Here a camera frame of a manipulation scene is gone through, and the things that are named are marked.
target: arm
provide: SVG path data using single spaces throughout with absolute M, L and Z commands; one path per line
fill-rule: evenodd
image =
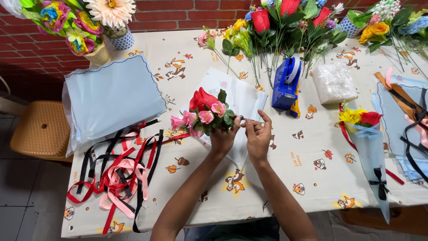
M 268 162 L 270 127 L 272 121 L 261 110 L 260 116 L 265 122 L 247 120 L 242 124 L 248 138 L 247 149 L 251 162 L 265 189 L 269 203 L 284 233 L 291 241 L 316 241 L 317 233 L 305 211 L 285 187 Z
M 241 118 L 237 117 L 235 125 L 228 132 L 212 130 L 210 153 L 167 202 L 153 226 L 151 241 L 175 240 L 192 214 L 214 170 L 232 148 L 236 132 L 241 127 L 240 121 Z

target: person's right hand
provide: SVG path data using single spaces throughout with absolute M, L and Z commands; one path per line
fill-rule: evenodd
M 257 112 L 265 122 L 264 126 L 261 126 L 257 121 L 249 119 L 241 125 L 246 129 L 248 155 L 253 164 L 267 161 L 272 126 L 271 119 L 262 110 Z

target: red artificial rose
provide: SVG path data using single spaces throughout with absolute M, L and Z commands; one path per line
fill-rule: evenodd
M 318 17 L 312 19 L 312 22 L 314 22 L 315 27 L 320 25 L 324 20 L 326 20 L 328 18 L 328 15 L 330 15 L 331 12 L 332 11 L 326 7 L 321 8 L 321 11 Z
M 301 0 L 283 0 L 281 4 L 281 17 L 287 12 L 287 16 L 297 11 Z
M 198 109 L 199 111 L 204 111 L 204 105 L 207 105 L 208 109 L 211 110 L 211 106 L 214 102 L 217 101 L 217 98 L 205 92 L 205 90 L 200 87 L 199 91 L 195 91 L 193 98 L 190 100 L 189 110 Z
M 361 113 L 360 116 L 361 116 L 361 124 L 369 123 L 372 126 L 375 126 L 380 122 L 380 118 L 382 117 L 382 114 L 372 111 L 367 113 Z
M 269 12 L 267 9 L 263 9 L 262 11 L 255 11 L 251 13 L 251 19 L 254 23 L 254 28 L 256 31 L 261 34 L 264 31 L 269 30 L 270 22 L 269 22 Z

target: hand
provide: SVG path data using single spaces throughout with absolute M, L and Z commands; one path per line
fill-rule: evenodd
M 211 153 L 220 154 L 225 157 L 230 149 L 232 149 L 233 141 L 235 140 L 236 132 L 241 127 L 241 117 L 238 116 L 234 120 L 234 125 L 225 131 L 224 128 L 212 129 L 210 133 Z
M 257 121 L 249 119 L 241 125 L 246 129 L 248 155 L 253 164 L 268 160 L 270 127 L 272 126 L 272 120 L 262 110 L 257 112 L 265 122 L 264 126 L 261 126 Z

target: tablecloth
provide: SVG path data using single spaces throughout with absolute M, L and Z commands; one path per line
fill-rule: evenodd
M 134 33 L 135 44 L 132 48 L 110 52 L 113 60 L 144 54 L 152 68 L 158 88 L 167 102 L 168 111 L 158 118 L 159 123 L 142 129 L 142 138 L 159 133 L 159 129 L 164 130 L 166 139 L 179 135 L 180 131 L 171 129 L 169 120 L 171 115 L 179 116 L 179 109 L 193 96 L 196 86 L 210 67 L 226 73 L 226 65 L 214 51 L 198 46 L 197 37 L 201 33 L 202 30 Z M 220 51 L 221 41 L 222 38 L 218 36 L 216 46 Z M 422 69 L 428 67 L 419 56 L 415 54 L 411 56 Z M 350 105 L 354 107 L 361 105 L 368 111 L 374 111 L 371 91 L 375 90 L 378 81 L 374 73 L 385 74 L 386 69 L 392 66 L 394 68 L 392 73 L 395 75 L 424 80 L 418 69 L 410 64 L 403 64 L 403 72 L 392 46 L 381 47 L 370 54 L 367 45 L 360 45 L 357 39 L 346 39 L 337 48 L 326 53 L 325 57 L 318 59 L 318 63 L 336 61 L 349 66 L 357 88 L 359 97 Z M 259 85 L 256 85 L 252 64 L 242 51 L 241 55 L 230 59 L 231 68 L 242 81 L 269 95 L 264 108 L 272 119 L 268 160 L 305 212 L 375 207 L 376 199 L 364 176 L 358 153 L 346 142 L 339 128 L 339 105 L 320 105 L 313 79 L 309 74 L 307 78 L 303 75 L 299 81 L 301 116 L 294 118 L 286 111 L 274 109 L 270 106 L 272 89 L 267 78 L 268 69 L 261 60 L 258 60 L 257 64 L 261 76 Z M 135 101 L 142 100 L 142 96 L 135 96 Z M 140 148 L 134 140 L 132 143 L 136 148 Z M 137 217 L 140 231 L 151 230 L 170 197 L 204 160 L 209 149 L 207 145 L 193 137 L 178 139 L 162 146 L 159 162 L 149 186 L 149 199 L 143 203 Z M 413 184 L 406 179 L 400 165 L 393 157 L 389 157 L 387 146 L 384 149 L 386 168 L 405 181 L 405 185 L 400 185 L 387 176 L 390 206 L 427 204 L 427 184 L 423 182 Z M 180 165 L 183 161 L 179 160 L 182 159 L 188 160 L 189 164 Z M 69 187 L 80 178 L 82 160 L 83 151 L 75 153 Z M 97 173 L 100 172 L 100 165 L 97 165 Z M 227 190 L 226 178 L 233 177 L 236 172 L 236 167 L 230 160 L 226 158 L 221 162 L 210 178 L 205 192 L 201 193 L 185 227 L 243 222 L 275 215 L 249 160 L 241 170 L 238 170 L 244 174 L 240 181 L 243 189 L 237 192 Z M 99 207 L 102 195 L 93 194 L 82 204 L 74 204 L 67 200 L 62 237 L 102 235 L 109 213 L 108 210 Z M 136 201 L 134 197 L 130 205 L 135 207 Z M 134 220 L 130 220 L 123 212 L 116 210 L 109 234 L 132 232 L 133 222 Z

